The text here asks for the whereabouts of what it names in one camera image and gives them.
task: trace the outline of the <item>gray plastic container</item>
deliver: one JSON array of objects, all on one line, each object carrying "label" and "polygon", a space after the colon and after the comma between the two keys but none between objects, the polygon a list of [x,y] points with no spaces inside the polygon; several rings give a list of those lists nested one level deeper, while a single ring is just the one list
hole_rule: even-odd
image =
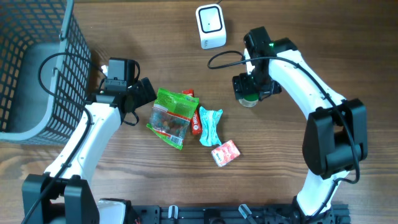
[{"label": "gray plastic container", "polygon": [[[57,52],[90,58],[73,16],[73,0],[2,0],[0,3],[0,141],[66,144],[83,110],[54,100],[37,79],[40,64]],[[84,105],[90,66],[61,55],[42,70],[57,96]]]}]

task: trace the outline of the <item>wooden surface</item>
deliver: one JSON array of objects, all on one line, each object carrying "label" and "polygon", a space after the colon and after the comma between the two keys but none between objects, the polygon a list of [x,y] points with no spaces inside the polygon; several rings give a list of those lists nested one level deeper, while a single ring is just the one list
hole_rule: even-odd
[{"label": "wooden surface", "polygon": [[[398,220],[398,4],[396,1],[223,1],[226,46],[202,50],[195,19],[203,1],[75,4],[75,15],[96,63],[132,58],[154,88],[193,88],[200,104],[223,109],[220,139],[243,153],[218,168],[198,136],[182,151],[145,127],[151,105],[137,110],[135,128],[122,125],[97,166],[95,199],[125,198],[133,205],[289,203],[305,180],[305,118],[283,92],[253,109],[235,99],[232,76],[244,66],[209,70],[208,59],[243,50],[243,36],[265,26],[273,39],[289,37],[332,89],[368,109],[368,158],[361,180],[341,184],[333,201],[348,203],[353,223]],[[226,56],[215,63],[238,60]],[[0,144],[0,223],[22,220],[21,185],[41,174],[61,147]]]}]

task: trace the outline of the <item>pink and white package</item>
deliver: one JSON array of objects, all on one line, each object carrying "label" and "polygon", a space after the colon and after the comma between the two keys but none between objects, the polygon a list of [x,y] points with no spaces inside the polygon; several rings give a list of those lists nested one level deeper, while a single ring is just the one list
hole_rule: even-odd
[{"label": "pink and white package", "polygon": [[213,155],[213,158],[219,167],[225,166],[240,154],[241,153],[232,140],[229,140],[211,152],[211,155]]}]

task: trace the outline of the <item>red candy bar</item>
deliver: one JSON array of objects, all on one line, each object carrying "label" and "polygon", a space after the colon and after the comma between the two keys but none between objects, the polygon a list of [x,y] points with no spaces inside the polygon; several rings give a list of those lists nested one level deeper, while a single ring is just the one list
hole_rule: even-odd
[{"label": "red candy bar", "polygon": [[[193,90],[184,90],[184,91],[182,91],[182,93],[185,95],[194,97]],[[195,113],[193,114],[193,117],[191,120],[191,127],[192,127],[193,134],[201,134],[202,129],[201,129],[201,123],[200,123],[198,110],[195,110]]]},{"label": "red candy bar", "polygon": [[241,153],[232,140],[229,140],[211,152],[211,155],[219,167],[225,166],[227,163],[237,158],[240,154]]}]

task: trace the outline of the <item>red wrapper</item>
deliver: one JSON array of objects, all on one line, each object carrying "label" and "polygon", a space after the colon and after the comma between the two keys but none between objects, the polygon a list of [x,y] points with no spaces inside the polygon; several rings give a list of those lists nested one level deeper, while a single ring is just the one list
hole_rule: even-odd
[{"label": "red wrapper", "polygon": [[219,167],[225,166],[227,163],[237,158],[240,154],[241,153],[232,140],[229,140],[211,152],[211,155]]},{"label": "red wrapper", "polygon": [[[182,91],[182,93],[185,95],[194,97],[193,90],[184,90],[184,91]],[[192,134],[201,134],[202,128],[201,128],[198,110],[195,110],[195,113],[193,114],[193,117],[191,120],[191,127],[192,127]]]}]

